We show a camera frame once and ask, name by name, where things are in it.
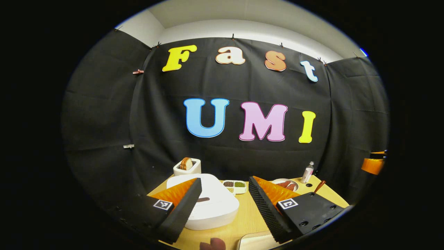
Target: bowl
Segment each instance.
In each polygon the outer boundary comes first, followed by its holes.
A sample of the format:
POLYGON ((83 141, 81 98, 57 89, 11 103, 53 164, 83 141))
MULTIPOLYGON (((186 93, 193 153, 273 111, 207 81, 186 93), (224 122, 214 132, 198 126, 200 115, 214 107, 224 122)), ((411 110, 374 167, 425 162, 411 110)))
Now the bowl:
POLYGON ((296 184, 296 185, 294 186, 294 188, 293 188, 293 192, 296 192, 296 190, 299 188, 299 186, 297 185, 297 183, 296 183, 295 181, 292 181, 292 180, 290 180, 290 179, 285 179, 285 178, 276 179, 276 180, 272 181, 271 183, 273 183, 273 184, 279 184, 279 183, 283 183, 283 182, 286 182, 286 181, 290 181, 290 183, 289 183, 288 185, 290 185, 290 184, 296 184))

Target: pink letter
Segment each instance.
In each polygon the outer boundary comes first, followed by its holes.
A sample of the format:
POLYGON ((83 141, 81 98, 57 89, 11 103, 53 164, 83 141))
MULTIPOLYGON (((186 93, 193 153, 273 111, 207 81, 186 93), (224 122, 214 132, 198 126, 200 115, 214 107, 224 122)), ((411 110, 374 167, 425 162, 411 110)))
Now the pink letter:
POLYGON ((281 104, 273 105, 267 115, 267 118, 264 118, 261 107, 259 107, 259 104, 256 102, 247 101, 242 103, 241 107, 245 110, 245 124, 244 132, 239 135, 240 140, 254 140, 253 125, 256 129, 256 134, 258 134, 259 140, 262 140, 265 137, 265 134, 270 127, 271 132, 267 136, 269 141, 285 140, 284 119, 285 113, 288 110, 287 106, 281 104))

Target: wooden table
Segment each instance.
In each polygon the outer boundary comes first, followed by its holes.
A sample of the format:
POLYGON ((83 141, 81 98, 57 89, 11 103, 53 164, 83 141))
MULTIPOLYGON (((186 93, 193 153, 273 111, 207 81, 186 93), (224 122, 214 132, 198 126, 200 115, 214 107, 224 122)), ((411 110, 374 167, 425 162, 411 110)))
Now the wooden table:
MULTIPOLYGON (((293 178, 291 180, 298 184, 299 188, 296 191, 298 194, 313 192, 317 185, 321 182, 314 175, 312 175, 308 181, 308 183, 313 185, 311 187, 307 187, 305 184, 302 184, 301 178, 293 178)), ((236 194, 235 196, 239 200, 239 209, 238 214, 232 223, 208 230, 190 230, 184 227, 176 243, 173 245, 167 243, 165 244, 183 250, 198 250, 200 242, 210 243, 210 238, 220 238, 225 242, 226 250, 235 250, 237 249, 238 241, 242 238, 242 236, 251 233, 268 231, 269 229, 265 224, 265 221, 262 218, 256 204, 254 203, 250 192, 248 191, 248 182, 246 182, 246 184, 247 192, 245 194, 236 194)), ((152 190, 148 195, 156 194, 165 189, 167 189, 167 180, 152 190)), ((347 207, 349 205, 341 196, 335 193, 327 185, 323 185, 318 190, 317 194, 337 204, 338 206, 347 207)))

